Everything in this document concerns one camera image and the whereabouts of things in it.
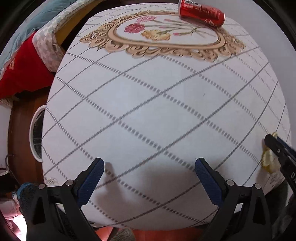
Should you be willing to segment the yellow fruit peel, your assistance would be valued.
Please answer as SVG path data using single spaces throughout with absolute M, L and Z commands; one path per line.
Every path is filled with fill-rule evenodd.
M 273 174 L 280 170 L 280 163 L 278 161 L 278 157 L 273 151 L 267 147 L 265 141 L 263 142 L 263 152 L 261 155 L 261 166 L 267 171 L 269 174 Z

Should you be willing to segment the red cola can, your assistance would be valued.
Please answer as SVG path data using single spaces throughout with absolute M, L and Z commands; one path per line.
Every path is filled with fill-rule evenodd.
M 220 9 L 197 1 L 180 0 L 178 13 L 181 18 L 194 19 L 216 28 L 221 27 L 225 21 L 225 14 Z

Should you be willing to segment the white round trash bin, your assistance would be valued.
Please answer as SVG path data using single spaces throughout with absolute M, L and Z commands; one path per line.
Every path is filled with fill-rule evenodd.
M 29 145 L 35 160 L 42 163 L 42 130 L 46 105 L 40 106 L 34 113 L 29 129 Z

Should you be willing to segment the blue clothes pile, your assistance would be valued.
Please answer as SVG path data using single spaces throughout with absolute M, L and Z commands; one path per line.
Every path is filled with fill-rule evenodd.
M 38 186 L 33 183 L 24 183 L 17 191 L 17 198 L 21 209 L 29 209 Z

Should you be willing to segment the black bin liner bag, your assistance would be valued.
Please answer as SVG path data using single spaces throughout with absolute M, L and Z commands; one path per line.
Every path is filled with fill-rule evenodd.
M 42 130 L 43 130 L 43 120 L 44 120 L 45 111 L 42 110 L 34 120 L 33 125 L 33 149 L 36 155 L 42 157 Z

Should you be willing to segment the white floral tablecloth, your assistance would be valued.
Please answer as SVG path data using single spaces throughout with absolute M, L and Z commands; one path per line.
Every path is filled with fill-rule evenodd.
M 195 161 L 268 193 L 284 180 L 261 166 L 269 133 L 291 141 L 285 98 L 241 24 L 194 24 L 176 4 L 121 6 L 89 18 L 56 72 L 43 123 L 44 180 L 62 185 L 101 158 L 104 175 L 82 207 L 89 221 L 139 230 L 203 225 L 216 206 Z

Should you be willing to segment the red blanket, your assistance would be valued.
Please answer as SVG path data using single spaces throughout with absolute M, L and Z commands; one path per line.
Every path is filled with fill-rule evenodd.
M 1 73 L 1 99 L 23 91 L 33 92 L 52 85 L 50 72 L 33 45 L 32 33 L 5 64 Z

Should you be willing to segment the pink checkered bed sheet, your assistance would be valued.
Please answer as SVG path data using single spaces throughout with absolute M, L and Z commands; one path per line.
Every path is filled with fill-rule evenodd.
M 39 29 L 36 34 L 34 34 L 32 40 L 37 54 L 50 72 L 56 72 L 58 70 L 66 52 L 62 45 L 59 46 L 57 44 L 54 34 L 55 28 L 63 20 L 61 13 L 62 12 Z

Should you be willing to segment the light blue duvet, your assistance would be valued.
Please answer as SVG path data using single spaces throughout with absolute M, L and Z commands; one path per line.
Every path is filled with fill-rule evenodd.
M 39 30 L 58 15 L 58 13 L 62 12 L 74 2 L 75 1 L 44 1 L 37 7 L 20 24 L 13 35 L 8 38 L 4 49 L 1 51 L 1 69 L 31 33 Z

